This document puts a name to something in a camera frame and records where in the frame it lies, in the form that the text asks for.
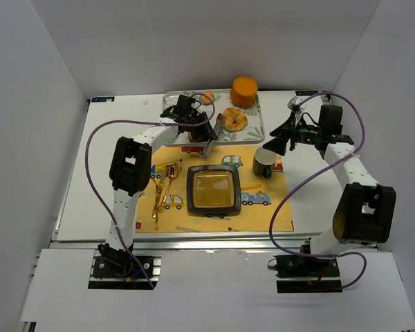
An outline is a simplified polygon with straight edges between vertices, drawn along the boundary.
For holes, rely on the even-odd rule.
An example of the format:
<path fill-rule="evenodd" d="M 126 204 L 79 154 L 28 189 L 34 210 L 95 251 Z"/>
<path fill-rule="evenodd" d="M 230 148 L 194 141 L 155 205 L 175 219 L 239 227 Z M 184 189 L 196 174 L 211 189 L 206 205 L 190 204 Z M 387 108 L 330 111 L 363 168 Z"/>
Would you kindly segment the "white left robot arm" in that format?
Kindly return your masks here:
<path fill-rule="evenodd" d="M 136 224 L 138 200 L 151 178 L 153 154 L 168 140 L 189 132 L 193 138 L 210 144 L 217 139 L 210 119 L 194 107 L 196 96 L 180 95 L 175 105 L 166 108 L 160 121 L 150 122 L 148 129 L 135 138 L 121 137 L 116 143 L 109 170 L 114 204 L 108 211 L 112 224 L 109 236 L 98 246 L 100 255 L 120 265 L 135 259 L 132 253 L 133 227 Z M 187 210 L 191 214 L 236 215 L 241 211 L 239 171 L 231 165 L 197 165 L 187 171 Z"/>

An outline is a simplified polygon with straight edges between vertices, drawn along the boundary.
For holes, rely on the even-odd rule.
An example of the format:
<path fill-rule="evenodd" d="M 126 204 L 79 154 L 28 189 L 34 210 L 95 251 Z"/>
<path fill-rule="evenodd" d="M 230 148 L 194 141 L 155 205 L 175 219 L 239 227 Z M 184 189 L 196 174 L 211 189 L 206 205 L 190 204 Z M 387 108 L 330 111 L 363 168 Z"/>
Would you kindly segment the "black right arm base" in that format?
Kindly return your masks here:
<path fill-rule="evenodd" d="M 309 244 L 300 247 L 295 254 L 277 255 L 268 261 L 269 270 L 280 279 L 339 277 L 338 263 L 333 255 L 311 254 Z"/>

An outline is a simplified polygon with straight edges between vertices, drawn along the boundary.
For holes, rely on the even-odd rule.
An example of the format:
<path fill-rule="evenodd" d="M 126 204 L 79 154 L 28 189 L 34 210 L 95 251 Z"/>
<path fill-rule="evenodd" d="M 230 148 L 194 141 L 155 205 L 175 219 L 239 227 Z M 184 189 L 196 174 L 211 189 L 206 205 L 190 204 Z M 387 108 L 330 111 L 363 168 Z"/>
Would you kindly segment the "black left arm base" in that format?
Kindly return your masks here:
<path fill-rule="evenodd" d="M 134 259 L 128 252 L 113 249 L 109 244 L 98 246 L 98 256 L 95 258 L 92 276 L 97 279 L 129 278 L 145 279 L 153 277 L 153 256 L 137 256 Z"/>

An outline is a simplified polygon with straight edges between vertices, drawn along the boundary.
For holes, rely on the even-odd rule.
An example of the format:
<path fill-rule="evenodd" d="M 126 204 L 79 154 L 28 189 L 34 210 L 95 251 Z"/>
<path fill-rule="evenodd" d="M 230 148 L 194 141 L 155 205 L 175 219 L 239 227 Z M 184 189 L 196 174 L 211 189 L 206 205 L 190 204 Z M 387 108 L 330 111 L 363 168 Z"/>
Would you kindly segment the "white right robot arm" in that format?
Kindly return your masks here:
<path fill-rule="evenodd" d="M 365 168 L 358 147 L 342 132 L 343 109 L 323 105 L 318 122 L 307 124 L 297 104 L 289 106 L 288 119 L 270 133 L 264 149 L 283 156 L 298 143 L 312 145 L 342 188 L 332 226 L 305 243 L 302 254 L 332 257 L 356 246 L 388 241 L 396 204 L 396 191 L 381 185 Z"/>

